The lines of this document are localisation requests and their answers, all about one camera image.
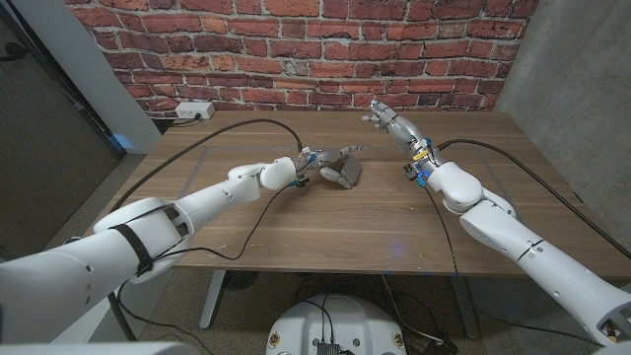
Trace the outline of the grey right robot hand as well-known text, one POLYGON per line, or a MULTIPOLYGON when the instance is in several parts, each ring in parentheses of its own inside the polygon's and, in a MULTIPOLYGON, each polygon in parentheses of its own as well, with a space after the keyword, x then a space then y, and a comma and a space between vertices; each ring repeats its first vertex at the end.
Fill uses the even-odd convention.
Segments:
POLYGON ((386 132, 405 154, 414 161, 423 159, 433 161, 429 139, 407 118, 396 113, 384 103, 372 100, 371 115, 362 117, 363 121, 372 122, 377 129, 386 132))

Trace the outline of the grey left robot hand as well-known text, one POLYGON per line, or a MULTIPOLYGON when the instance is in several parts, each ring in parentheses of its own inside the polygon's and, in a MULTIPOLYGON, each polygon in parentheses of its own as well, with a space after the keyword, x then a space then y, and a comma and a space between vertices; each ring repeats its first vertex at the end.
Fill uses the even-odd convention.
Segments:
POLYGON ((362 146, 347 146, 335 150, 303 148, 295 163, 296 179, 291 185, 304 187, 310 181, 308 171, 318 170, 323 178, 347 189, 352 188, 359 179, 362 167, 351 153, 362 149, 362 146))

